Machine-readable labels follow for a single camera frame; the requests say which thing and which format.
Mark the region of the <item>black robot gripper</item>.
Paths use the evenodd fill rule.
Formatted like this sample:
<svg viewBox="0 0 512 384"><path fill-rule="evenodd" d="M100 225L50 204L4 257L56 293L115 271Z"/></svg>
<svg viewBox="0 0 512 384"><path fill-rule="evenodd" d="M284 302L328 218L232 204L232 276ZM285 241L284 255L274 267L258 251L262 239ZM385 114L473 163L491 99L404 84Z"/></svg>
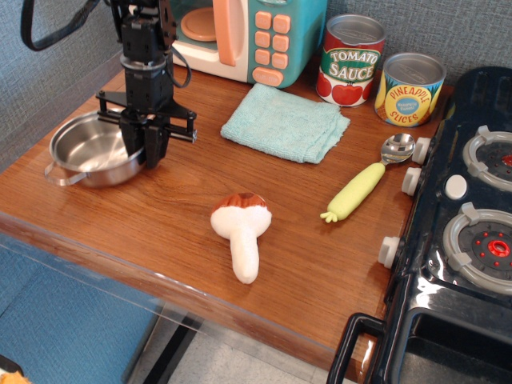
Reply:
<svg viewBox="0 0 512 384"><path fill-rule="evenodd" d="M162 56L153 62L137 62L123 55L120 62L125 73L126 90L96 93L99 114L112 122L119 120L122 139L128 155L140 151L145 144L146 166L154 169L166 156L169 137L194 142L197 131L194 120L197 114L174 100L172 58ZM156 126L143 129L143 122L130 116L121 116L110 110L108 104L128 109L143 117L152 116L147 122Z"/></svg>

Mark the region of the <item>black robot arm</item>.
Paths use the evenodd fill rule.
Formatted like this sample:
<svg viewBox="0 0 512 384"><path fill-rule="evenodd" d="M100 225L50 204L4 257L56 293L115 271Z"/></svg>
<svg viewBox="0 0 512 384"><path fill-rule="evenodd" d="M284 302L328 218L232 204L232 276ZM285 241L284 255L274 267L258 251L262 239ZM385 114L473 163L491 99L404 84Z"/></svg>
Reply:
<svg viewBox="0 0 512 384"><path fill-rule="evenodd" d="M166 156L168 141L194 142L197 114L174 100L174 89L187 86L174 77L173 48L177 23L169 1L112 1L115 29L122 44L123 92L99 91L99 114L118 121L129 155L141 151L155 168Z"/></svg>

